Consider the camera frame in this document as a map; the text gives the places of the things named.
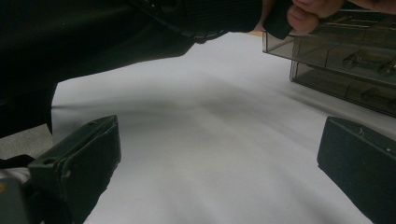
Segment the finger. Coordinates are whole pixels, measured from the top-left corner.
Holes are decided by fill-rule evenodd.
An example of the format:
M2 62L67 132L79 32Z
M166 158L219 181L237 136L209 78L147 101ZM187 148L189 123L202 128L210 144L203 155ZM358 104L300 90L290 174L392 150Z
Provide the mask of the finger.
M394 0L349 0L349 2L373 11L396 14L396 1Z
M344 4L344 0L293 0L293 3L319 18L326 18L337 12Z
M297 6L292 6L288 11L288 22L293 27L294 34L306 35L317 28L318 17Z

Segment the dark sleeve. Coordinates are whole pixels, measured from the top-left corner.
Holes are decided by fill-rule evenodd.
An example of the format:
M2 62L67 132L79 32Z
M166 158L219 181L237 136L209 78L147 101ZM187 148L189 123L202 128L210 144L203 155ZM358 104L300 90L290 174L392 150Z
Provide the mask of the dark sleeve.
M188 1L188 24L223 32L185 36L126 0L0 1L0 137L50 126L51 99L61 81L180 56L194 43L252 29L260 17L261 0Z

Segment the fingernail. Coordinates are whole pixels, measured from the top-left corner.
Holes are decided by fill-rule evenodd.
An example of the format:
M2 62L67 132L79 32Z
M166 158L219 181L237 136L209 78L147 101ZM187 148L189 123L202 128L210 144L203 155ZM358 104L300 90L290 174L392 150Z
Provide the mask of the fingernail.
M306 18L306 13L299 7L293 7L290 11L291 15L294 16L297 20L303 21Z

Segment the white table surface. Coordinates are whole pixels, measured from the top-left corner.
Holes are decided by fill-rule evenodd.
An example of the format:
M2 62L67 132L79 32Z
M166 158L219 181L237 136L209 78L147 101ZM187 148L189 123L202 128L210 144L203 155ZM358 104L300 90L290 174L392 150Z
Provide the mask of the white table surface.
M319 168L328 116L396 137L396 119L289 81L260 37L68 80L54 140L118 115L122 162L86 223L371 223Z

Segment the black object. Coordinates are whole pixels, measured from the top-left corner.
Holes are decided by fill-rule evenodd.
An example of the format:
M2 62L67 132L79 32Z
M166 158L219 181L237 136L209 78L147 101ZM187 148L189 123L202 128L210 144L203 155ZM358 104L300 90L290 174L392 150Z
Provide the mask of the black object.
M159 2L155 0L130 0L130 2L163 26L186 37L208 39L226 33L224 30L197 30L197 24L190 21L187 16L184 1L167 0Z
M276 0L270 14L264 22L264 29L278 39L284 39L292 30L288 22L288 10L291 0Z
M26 167L35 159L29 155L19 155L6 160L0 159L0 169L10 169L17 167Z
M396 142L365 126L329 117L318 166L375 224L396 223Z
M31 224L32 220L21 183L14 178L0 179L0 222Z
M0 179L1 223L82 224L119 162L117 117L85 124L31 162L22 186Z
M47 123L56 84L193 44L125 0L0 1L0 137Z

